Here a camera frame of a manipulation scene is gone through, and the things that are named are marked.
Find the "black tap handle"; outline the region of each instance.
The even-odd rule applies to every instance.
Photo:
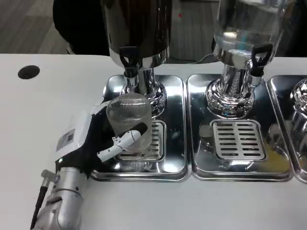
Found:
[[[136,46],[121,47],[119,49],[119,57],[125,67],[125,76],[127,78],[134,78],[138,74],[139,69],[139,49]]]
[[[251,60],[253,62],[253,67],[257,68],[259,66],[265,66],[273,52],[273,44],[265,44],[260,46],[254,46],[253,50],[251,51]],[[256,59],[257,54],[266,53],[264,58]]]

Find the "drip tray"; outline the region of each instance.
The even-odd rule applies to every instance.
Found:
[[[285,145],[276,145],[277,124],[264,82],[246,119],[221,119],[208,110],[207,86],[221,75],[196,74],[187,80],[191,165],[199,180],[287,181],[292,177]]]
[[[123,161],[161,161],[164,156],[166,125],[162,121],[152,122],[152,142],[142,152],[123,151],[117,157]]]
[[[172,75],[155,75],[166,91],[164,111],[152,119],[152,143],[143,152],[122,152],[101,163],[92,177],[98,181],[181,182],[191,172],[187,153],[185,85]],[[122,94],[126,86],[123,75],[108,80],[104,101]]]
[[[260,125],[253,120],[214,120],[215,152],[223,160],[259,161],[265,159]]]
[[[282,148],[281,140],[285,140],[295,177],[307,184],[307,119],[295,111],[295,102],[290,96],[296,84],[306,78],[306,75],[278,75],[272,77],[267,86],[282,129],[282,135],[276,135],[276,146]]]

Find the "robotic hand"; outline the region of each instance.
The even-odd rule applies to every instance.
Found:
[[[147,130],[139,123],[117,138],[106,116],[109,102],[82,113],[77,124],[58,141],[56,174],[44,170],[44,178],[31,223],[34,230],[78,230],[81,225],[82,188],[93,169],[121,153]],[[46,206],[38,214],[50,182],[54,183]]]

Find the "white table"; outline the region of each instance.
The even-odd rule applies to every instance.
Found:
[[[275,58],[266,78],[307,74],[307,58]],[[37,65],[31,80],[20,68]],[[221,63],[162,65],[157,74],[221,73]],[[63,130],[102,95],[107,79],[123,70],[109,57],[0,55],[0,228],[27,230],[44,168],[54,171]],[[90,180],[82,230],[304,230],[307,185],[201,182],[115,183]]]

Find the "metal drip grate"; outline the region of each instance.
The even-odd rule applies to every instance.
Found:
[[[161,121],[152,122],[152,142],[142,152],[123,151],[118,158],[123,161],[158,161],[162,160],[165,145],[165,125]]]
[[[215,151],[224,160],[259,161],[266,157],[260,125],[254,120],[214,120]]]

